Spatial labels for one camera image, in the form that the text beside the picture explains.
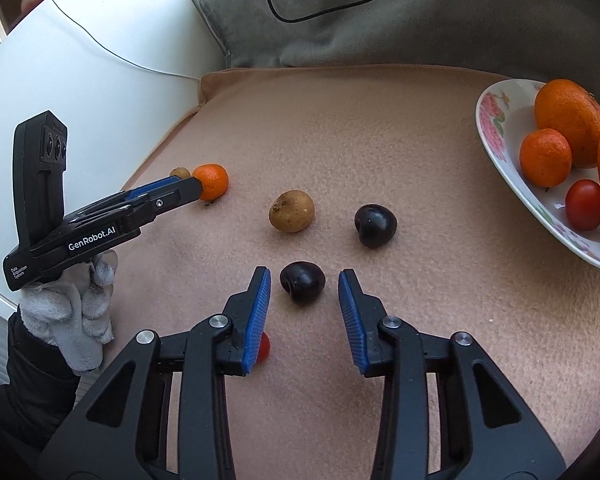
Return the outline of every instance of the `metal screw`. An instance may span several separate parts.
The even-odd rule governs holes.
[[[402,320],[397,316],[384,316],[382,324],[387,328],[398,328],[402,324]]]
[[[213,328],[224,328],[229,323],[229,318],[223,314],[217,314],[209,320],[209,325]]]
[[[471,337],[471,334],[468,334],[467,332],[458,332],[454,336],[454,339],[456,340],[456,343],[462,346],[469,346],[474,342],[474,338]]]
[[[155,334],[151,330],[142,330],[136,336],[136,341],[138,341],[141,345],[149,344],[154,340]]]

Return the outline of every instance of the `red fruit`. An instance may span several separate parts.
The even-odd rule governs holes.
[[[271,350],[271,343],[269,341],[269,336],[262,333],[262,338],[260,339],[260,349],[258,350],[258,357],[256,358],[256,364],[260,364],[266,361],[267,357],[269,357],[269,351]]]
[[[600,184],[588,179],[577,181],[569,188],[564,206],[574,229],[595,229],[600,225]]]

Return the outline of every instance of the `white cable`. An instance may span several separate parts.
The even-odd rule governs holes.
[[[193,81],[198,81],[198,82],[200,81],[200,78],[199,78],[199,77],[193,77],[193,76],[190,76],[190,75],[184,75],[184,74],[175,74],[175,73],[172,73],[172,72],[164,72],[164,71],[162,71],[162,70],[154,70],[153,68],[148,68],[148,67],[145,67],[145,66],[139,65],[138,63],[134,63],[133,61],[129,61],[128,59],[125,59],[124,57],[122,57],[122,56],[119,56],[118,54],[116,54],[116,53],[115,53],[115,52],[113,52],[112,50],[109,50],[109,49],[108,49],[106,46],[104,46],[103,44],[101,44],[101,43],[100,43],[98,40],[96,40],[96,39],[93,37],[93,35],[92,35],[92,34],[91,34],[91,33],[90,33],[90,32],[89,32],[89,31],[88,31],[86,28],[84,28],[84,27],[83,27],[83,26],[82,26],[80,23],[76,22],[76,21],[75,21],[75,20],[74,20],[74,19],[73,19],[71,16],[69,16],[69,15],[68,15],[66,12],[64,12],[64,10],[62,10],[62,9],[60,8],[60,6],[59,6],[59,5],[56,3],[56,1],[55,1],[55,0],[51,0],[51,1],[54,3],[54,5],[55,5],[55,6],[58,8],[58,10],[59,10],[60,12],[62,12],[62,13],[63,13],[63,14],[64,14],[64,15],[65,15],[65,16],[66,16],[68,19],[69,19],[69,20],[71,20],[72,22],[74,22],[74,23],[75,23],[75,25],[77,25],[77,26],[78,26],[78,27],[80,27],[80,28],[81,28],[81,29],[82,29],[84,32],[86,32],[86,33],[87,33],[87,35],[88,35],[88,36],[89,36],[89,37],[90,37],[90,38],[91,38],[93,41],[95,41],[95,42],[96,42],[96,43],[97,43],[99,46],[101,46],[101,47],[102,47],[104,50],[106,50],[107,52],[109,52],[109,53],[110,53],[112,56],[115,56],[115,57],[117,57],[118,59],[121,59],[122,61],[124,61],[124,62],[126,62],[126,63],[129,63],[130,65],[133,65],[133,66],[135,66],[135,67],[141,68],[142,70],[147,70],[148,72],[154,72],[154,73],[157,73],[157,74],[163,74],[163,75],[172,75],[172,76],[174,76],[174,77],[182,77],[182,78],[184,78],[184,79],[193,79]]]

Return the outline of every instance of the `white table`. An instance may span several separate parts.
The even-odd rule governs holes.
[[[133,62],[200,77],[223,68],[191,0],[56,0]],[[102,50],[45,0],[0,44],[0,316],[14,311],[2,260],[17,244],[11,160],[17,124],[51,110],[68,128],[65,211],[116,192],[197,104],[193,80],[135,68]],[[186,161],[174,161],[174,165]]]

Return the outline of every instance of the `wire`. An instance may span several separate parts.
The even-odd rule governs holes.
[[[331,7],[331,9],[320,10],[319,12],[314,12],[313,14],[309,14],[307,16],[303,16],[302,18],[296,18],[294,20],[288,20],[288,19],[283,18],[282,16],[280,16],[276,12],[276,9],[273,8],[273,3],[272,3],[271,0],[267,0],[267,3],[269,4],[269,10],[273,14],[273,16],[277,20],[279,20],[280,22],[283,22],[283,23],[300,23],[300,22],[305,22],[307,20],[312,20],[314,18],[317,18],[318,16],[323,16],[325,14],[329,14],[330,12],[336,12],[337,10],[350,9],[351,7],[357,7],[357,6],[360,6],[360,5],[368,4],[369,2],[372,2],[372,1],[373,0],[359,0],[357,2],[353,2],[352,4],[340,5],[340,6],[337,6],[337,7]]]
[[[63,13],[63,14],[64,14],[64,15],[65,15],[65,16],[66,16],[66,17],[67,17],[67,18],[68,18],[68,19],[69,19],[71,22],[74,22],[74,23],[75,23],[75,25],[77,25],[77,26],[78,26],[78,27],[80,27],[80,28],[81,28],[81,29],[82,29],[84,32],[86,32],[86,33],[87,33],[87,35],[88,35],[88,36],[89,36],[89,37],[90,37],[90,38],[91,38],[93,41],[95,41],[95,42],[96,42],[96,43],[97,43],[97,44],[98,44],[100,47],[102,47],[104,50],[106,50],[107,52],[109,52],[109,53],[110,53],[112,56],[115,56],[115,57],[117,57],[118,59],[121,59],[121,60],[122,60],[122,61],[124,61],[125,63],[129,63],[129,65],[133,65],[133,66],[135,66],[135,67],[141,68],[142,70],[147,70],[147,72],[154,72],[154,73],[156,73],[156,74],[163,74],[163,75],[171,75],[171,76],[174,76],[174,77],[181,77],[181,78],[184,78],[184,79],[193,79],[193,81],[198,81],[198,82],[200,82],[200,78],[199,78],[199,77],[193,77],[193,76],[190,76],[190,75],[184,75],[184,74],[176,74],[176,73],[173,73],[173,72],[164,72],[163,70],[154,70],[153,68],[148,68],[148,67],[142,66],[142,65],[140,65],[140,64],[138,64],[138,63],[134,63],[133,61],[129,61],[128,59],[126,59],[126,58],[124,58],[124,57],[122,57],[122,56],[119,56],[118,54],[116,54],[116,53],[115,53],[115,52],[113,52],[112,50],[109,50],[109,49],[108,49],[106,46],[104,46],[103,44],[101,44],[101,43],[100,43],[98,40],[96,40],[96,39],[93,37],[93,34],[91,34],[91,33],[90,33],[90,32],[89,32],[89,31],[88,31],[86,28],[84,28],[84,27],[83,27],[83,26],[82,26],[80,23],[76,22],[76,21],[75,21],[75,20],[74,20],[74,19],[73,19],[71,16],[69,16],[69,15],[68,15],[66,12],[64,12],[64,10],[62,10],[62,9],[60,8],[60,6],[58,5],[58,3],[56,3],[56,1],[55,1],[55,0],[51,0],[51,1],[52,1],[52,2],[54,3],[54,5],[55,5],[55,6],[58,8],[58,10],[59,10],[60,12],[62,12],[62,13]]]

